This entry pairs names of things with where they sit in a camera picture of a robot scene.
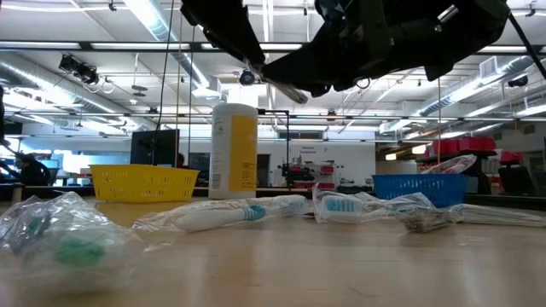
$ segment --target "table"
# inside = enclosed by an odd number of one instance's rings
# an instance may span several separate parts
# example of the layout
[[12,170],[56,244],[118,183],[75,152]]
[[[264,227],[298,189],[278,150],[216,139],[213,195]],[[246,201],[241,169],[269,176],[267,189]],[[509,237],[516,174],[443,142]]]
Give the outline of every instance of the table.
[[[96,204],[124,226],[178,205]],[[272,218],[180,235],[123,291],[15,298],[0,283],[0,305],[543,306],[545,231],[463,224],[408,234],[394,220]]]

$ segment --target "blue basket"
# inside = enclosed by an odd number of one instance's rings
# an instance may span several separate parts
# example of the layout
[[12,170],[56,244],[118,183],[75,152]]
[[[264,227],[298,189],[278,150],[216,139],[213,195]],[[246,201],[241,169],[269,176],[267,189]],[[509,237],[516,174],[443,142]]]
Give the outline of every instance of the blue basket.
[[461,204],[467,178],[459,174],[373,175],[377,197],[391,200],[421,192],[438,207]]

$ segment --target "yellow plastic basket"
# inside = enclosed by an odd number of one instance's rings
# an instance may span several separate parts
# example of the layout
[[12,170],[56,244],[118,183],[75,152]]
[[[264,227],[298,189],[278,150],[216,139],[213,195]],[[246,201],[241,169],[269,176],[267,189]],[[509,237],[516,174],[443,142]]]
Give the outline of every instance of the yellow plastic basket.
[[199,171],[151,165],[91,165],[98,200],[190,200]]

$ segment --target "security camera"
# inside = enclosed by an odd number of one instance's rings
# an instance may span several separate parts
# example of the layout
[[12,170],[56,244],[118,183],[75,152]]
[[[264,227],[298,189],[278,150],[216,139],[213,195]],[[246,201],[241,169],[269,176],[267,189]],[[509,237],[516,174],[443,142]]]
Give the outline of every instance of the security camera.
[[239,82],[242,85],[252,85],[256,81],[256,77],[249,70],[245,69],[239,77]]

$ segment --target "clear plastic bag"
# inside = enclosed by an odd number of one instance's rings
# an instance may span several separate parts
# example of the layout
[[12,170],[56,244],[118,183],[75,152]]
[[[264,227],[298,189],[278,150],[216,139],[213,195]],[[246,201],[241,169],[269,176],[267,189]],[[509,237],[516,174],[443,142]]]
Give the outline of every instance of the clear plastic bag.
[[524,212],[468,204],[452,206],[448,211],[457,215],[464,223],[546,227],[546,217]]
[[456,214],[446,210],[416,205],[400,206],[396,218],[407,230],[416,233],[426,233],[461,221]]
[[32,197],[0,217],[0,277],[45,292],[122,287],[146,248],[74,192]]
[[476,163],[477,159],[473,154],[463,155],[435,165],[421,174],[461,174]]
[[138,218],[132,228],[151,232],[195,232],[264,217],[289,217],[308,212],[307,199],[286,195],[242,200],[210,200]]
[[412,208],[435,209],[433,203],[422,193],[380,200],[364,192],[346,195],[321,191],[317,186],[312,192],[315,219],[318,223],[365,223],[394,217],[406,221]]

